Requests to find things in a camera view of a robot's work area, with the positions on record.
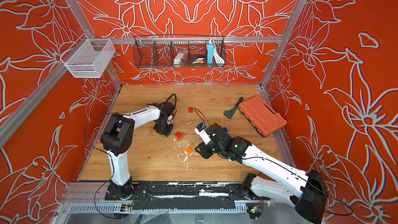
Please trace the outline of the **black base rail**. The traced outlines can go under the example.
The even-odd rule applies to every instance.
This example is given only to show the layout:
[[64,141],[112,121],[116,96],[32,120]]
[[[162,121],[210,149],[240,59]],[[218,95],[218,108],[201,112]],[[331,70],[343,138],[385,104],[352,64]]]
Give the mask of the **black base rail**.
[[104,200],[127,203],[133,210],[242,210],[236,203],[258,205],[257,197],[240,182],[229,181],[134,181],[126,196],[108,186]]

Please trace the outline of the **black small box in basket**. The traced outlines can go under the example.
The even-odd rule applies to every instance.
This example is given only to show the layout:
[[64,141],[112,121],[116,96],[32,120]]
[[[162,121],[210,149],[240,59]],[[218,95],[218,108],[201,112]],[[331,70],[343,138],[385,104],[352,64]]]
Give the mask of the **black small box in basket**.
[[188,61],[189,65],[203,65],[206,63],[206,56],[194,56]]

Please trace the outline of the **plastic bag in basket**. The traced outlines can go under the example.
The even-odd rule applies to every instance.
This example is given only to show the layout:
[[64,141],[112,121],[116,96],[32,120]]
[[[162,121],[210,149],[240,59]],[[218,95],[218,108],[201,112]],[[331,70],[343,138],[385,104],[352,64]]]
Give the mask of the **plastic bag in basket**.
[[180,51],[177,56],[174,58],[173,67],[174,68],[181,68],[184,66],[189,54],[187,50]]

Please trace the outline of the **orange square lego plate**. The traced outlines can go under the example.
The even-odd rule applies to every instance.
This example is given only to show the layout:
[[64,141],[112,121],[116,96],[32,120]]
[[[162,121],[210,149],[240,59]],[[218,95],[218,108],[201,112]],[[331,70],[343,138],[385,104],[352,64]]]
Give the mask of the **orange square lego plate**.
[[186,154],[190,154],[193,152],[193,149],[191,147],[186,148],[185,150]]

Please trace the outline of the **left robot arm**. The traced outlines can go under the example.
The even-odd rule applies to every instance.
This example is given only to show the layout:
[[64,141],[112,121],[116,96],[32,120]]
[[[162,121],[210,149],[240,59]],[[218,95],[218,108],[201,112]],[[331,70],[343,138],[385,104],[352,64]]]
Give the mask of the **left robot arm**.
[[109,155],[112,173],[106,200],[128,200],[135,196],[127,160],[134,131],[146,123],[154,122],[155,132],[168,137],[173,129],[172,121],[176,112],[176,103],[165,101],[148,104],[142,110],[132,113],[111,114],[100,137],[103,148]]

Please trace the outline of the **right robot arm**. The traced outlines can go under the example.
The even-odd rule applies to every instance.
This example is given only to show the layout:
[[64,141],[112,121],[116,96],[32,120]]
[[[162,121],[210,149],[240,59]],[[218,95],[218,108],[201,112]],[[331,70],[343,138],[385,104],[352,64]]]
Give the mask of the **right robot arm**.
[[305,172],[293,168],[242,137],[232,138],[218,124],[206,127],[200,123],[195,132],[202,139],[195,150],[204,159],[218,154],[222,158],[254,168],[274,180],[271,183],[259,176],[247,175],[243,187],[252,194],[288,204],[307,221],[322,223],[328,196],[325,181],[318,171]]

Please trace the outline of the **red plastic tool case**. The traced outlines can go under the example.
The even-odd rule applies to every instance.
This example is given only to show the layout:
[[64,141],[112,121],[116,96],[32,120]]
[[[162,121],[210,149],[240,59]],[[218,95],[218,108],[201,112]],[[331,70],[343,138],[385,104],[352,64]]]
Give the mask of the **red plastic tool case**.
[[287,125],[287,120],[259,95],[243,101],[238,108],[262,137],[267,137]]

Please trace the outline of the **clear plastic bin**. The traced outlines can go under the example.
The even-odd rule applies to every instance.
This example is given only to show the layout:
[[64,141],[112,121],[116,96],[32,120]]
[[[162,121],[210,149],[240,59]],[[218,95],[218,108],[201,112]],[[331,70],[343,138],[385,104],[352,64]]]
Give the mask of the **clear plastic bin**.
[[115,54],[110,39],[83,39],[61,58],[74,78],[100,78]]

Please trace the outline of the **dark green clamp tool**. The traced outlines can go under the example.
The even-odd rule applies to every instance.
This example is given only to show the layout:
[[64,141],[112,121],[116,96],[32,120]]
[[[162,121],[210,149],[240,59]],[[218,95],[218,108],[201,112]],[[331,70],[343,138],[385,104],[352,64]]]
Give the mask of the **dark green clamp tool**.
[[225,112],[223,113],[224,116],[227,117],[228,119],[232,119],[232,117],[234,116],[235,112],[237,111],[237,109],[238,109],[240,103],[242,103],[243,100],[244,100],[244,98],[243,98],[243,97],[240,97],[239,100],[237,101],[237,103],[235,104],[235,106],[234,106],[232,109],[227,110],[227,111],[225,111]]

